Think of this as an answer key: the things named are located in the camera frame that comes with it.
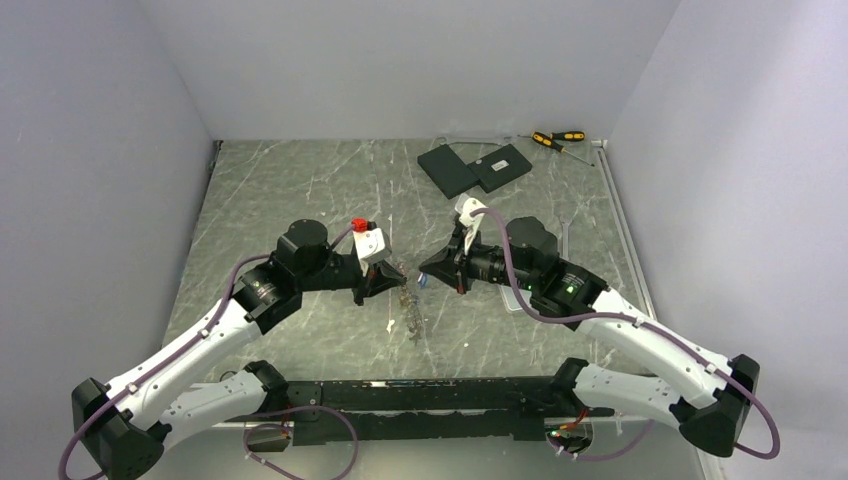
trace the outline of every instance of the white wall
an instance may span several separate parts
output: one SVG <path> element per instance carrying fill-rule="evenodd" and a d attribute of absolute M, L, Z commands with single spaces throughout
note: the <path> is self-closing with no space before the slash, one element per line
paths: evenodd
<path fill-rule="evenodd" d="M 141 0 L 220 139 L 612 131 L 679 0 Z"/>
<path fill-rule="evenodd" d="M 0 477 L 56 478 L 71 390 L 162 339 L 212 143 L 135 1 L 2 12 Z"/>
<path fill-rule="evenodd" d="M 846 45 L 838 0 L 685 0 L 610 137 L 661 320 L 762 364 L 786 449 L 731 478 L 848 476 Z"/>

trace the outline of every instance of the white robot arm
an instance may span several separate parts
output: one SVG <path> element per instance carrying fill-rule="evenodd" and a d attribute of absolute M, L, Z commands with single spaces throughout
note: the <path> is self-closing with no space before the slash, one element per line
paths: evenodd
<path fill-rule="evenodd" d="M 737 447 L 753 403 L 764 414 L 775 444 L 767 454 L 743 449 L 762 458 L 777 455 L 773 419 L 753 395 L 760 370 L 755 361 L 711 352 L 640 312 L 606 281 L 559 258 L 556 237 L 535 217 L 506 224 L 497 212 L 467 196 L 455 210 L 448 245 L 419 270 L 460 294 L 470 290 L 473 280 L 510 286 L 534 319 L 601 340 L 657 375 L 627 375 L 569 358 L 552 384 L 565 400 L 644 415 L 678 429 L 696 447 L 724 457 Z M 503 246 L 482 243 L 478 230 L 487 214 L 499 224 Z M 531 292 L 530 305 L 519 290 Z"/>
<path fill-rule="evenodd" d="M 81 441 L 112 480 L 144 474 L 181 440 L 241 415 L 281 410 L 288 384 L 267 362 L 252 362 L 233 377 L 186 391 L 224 356 L 253 342 L 300 309 L 303 292 L 350 288 L 354 302 L 406 282 L 386 258 L 385 233 L 355 219 L 350 254 L 333 252 L 327 229 L 299 220 L 269 256 L 234 282 L 206 315 L 174 341 L 106 384 L 88 379 L 72 393 L 74 439 L 63 453 L 59 476 Z"/>

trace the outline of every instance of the marble tabletop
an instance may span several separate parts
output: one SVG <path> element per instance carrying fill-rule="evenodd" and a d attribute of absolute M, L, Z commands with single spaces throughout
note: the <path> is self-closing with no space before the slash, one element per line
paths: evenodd
<path fill-rule="evenodd" d="M 638 304 L 600 168 L 529 139 L 514 145 L 532 171 L 490 194 L 478 187 L 468 193 L 507 220 L 535 216 L 558 238 L 560 215 L 572 219 L 571 261 Z M 431 278 L 419 288 L 417 266 L 445 245 L 453 228 L 455 199 L 445 198 L 416 161 L 436 146 L 420 139 L 224 142 L 163 344 L 209 310 L 239 259 L 273 250 L 291 222 L 319 220 L 332 238 L 351 218 L 365 217 L 390 232 L 389 261 L 410 278 L 406 291 L 384 292 L 362 307 L 349 290 L 306 293 L 300 311 L 225 358 L 205 381 L 260 359 L 291 380 L 551 375 L 568 356 L 644 372 L 568 328 L 509 313 L 497 286 L 478 281 L 458 295 Z M 497 148 L 452 147 L 466 163 Z M 588 142 L 570 151 L 593 158 Z M 493 221 L 484 220 L 481 231 L 484 243 L 498 241 Z M 351 242 L 345 239 L 340 251 Z"/>

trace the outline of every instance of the black joint housing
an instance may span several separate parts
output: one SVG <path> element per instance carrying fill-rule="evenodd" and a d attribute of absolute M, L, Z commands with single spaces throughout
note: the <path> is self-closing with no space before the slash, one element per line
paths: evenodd
<path fill-rule="evenodd" d="M 293 276 L 310 275 L 327 265 L 327 227 L 317 220 L 298 220 L 277 239 L 273 260 Z"/>
<path fill-rule="evenodd" d="M 262 389 L 267 392 L 265 400 L 259 407 L 260 412 L 275 412 L 284 410 L 289 405 L 289 382 L 265 360 L 250 362 L 244 367 L 244 371 L 252 373 L 260 382 Z"/>
<path fill-rule="evenodd" d="M 731 377 L 755 393 L 760 365 L 747 355 L 739 355 L 729 366 L 733 369 Z M 678 430 L 689 443 L 717 457 L 729 457 L 742 433 L 751 402 L 730 384 L 724 390 L 716 390 L 713 396 L 717 401 L 702 409 L 681 398 L 669 410 L 680 422 Z"/>
<path fill-rule="evenodd" d="M 71 393 L 74 430 L 78 430 L 109 400 L 107 391 L 107 387 L 93 378 L 74 389 Z M 132 425 L 129 418 L 129 415 L 112 407 L 94 422 L 82 438 L 82 444 L 110 480 L 139 478 L 165 451 L 162 442 L 171 430 L 169 425 L 157 422 L 144 431 Z"/>
<path fill-rule="evenodd" d="M 577 386 L 577 376 L 588 365 L 589 362 L 583 358 L 566 358 L 551 379 L 550 388 L 554 398 L 565 400 L 576 406 L 578 410 L 586 408 L 586 405 L 574 394 L 574 387 Z"/>

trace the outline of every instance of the metal part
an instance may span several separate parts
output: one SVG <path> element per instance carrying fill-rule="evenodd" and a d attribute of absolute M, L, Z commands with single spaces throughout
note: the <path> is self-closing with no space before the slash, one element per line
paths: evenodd
<path fill-rule="evenodd" d="M 442 136 L 438 138 L 440 145 L 454 145 L 454 144 L 474 144 L 474 145 L 498 145 L 504 146 L 512 143 L 511 136 L 497 136 L 497 137 L 455 137 L 455 136 Z"/>
<path fill-rule="evenodd" d="M 559 256 L 563 260 L 568 260 L 568 230 L 571 228 L 571 222 L 574 219 L 566 220 L 565 215 L 559 216 L 559 222 L 562 224 L 562 237 L 559 240 Z"/>
<path fill-rule="evenodd" d="M 594 167 L 594 166 L 595 166 L 595 164 L 594 164 L 594 163 L 589 163 L 589 162 L 587 162 L 585 158 L 583 158 L 583 157 L 578 157 L 577 155 L 575 155 L 575 154 L 573 154 L 573 153 L 569 152 L 569 151 L 568 151 L 568 149 L 563 150 L 563 152 L 565 152 L 567 155 L 571 155 L 572 157 L 576 158 L 577 160 L 580 160 L 581 162 L 585 163 L 586 165 L 589 165 L 590 167 Z"/>

